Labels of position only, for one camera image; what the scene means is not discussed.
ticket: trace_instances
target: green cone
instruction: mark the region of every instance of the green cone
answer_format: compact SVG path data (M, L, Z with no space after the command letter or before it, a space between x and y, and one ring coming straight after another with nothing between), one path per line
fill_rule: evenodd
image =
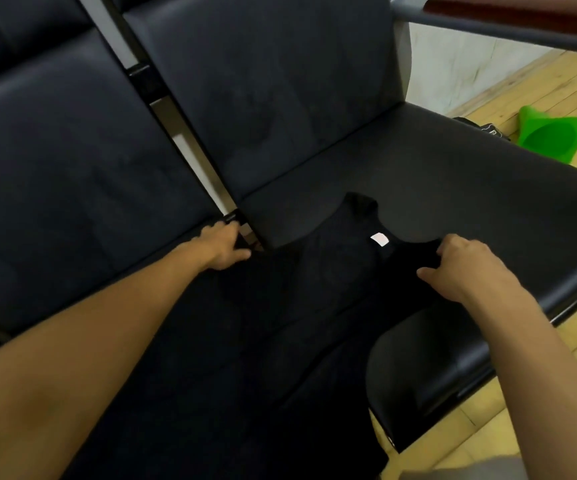
M570 164L577 153L577 118L551 118L531 106L519 110L522 148Z

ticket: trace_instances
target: white tag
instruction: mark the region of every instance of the white tag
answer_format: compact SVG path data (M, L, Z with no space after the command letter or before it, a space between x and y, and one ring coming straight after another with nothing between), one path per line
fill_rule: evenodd
M388 237L382 234L381 232L372 235L370 238L373 239L373 241L377 242L382 247L386 246L389 243Z

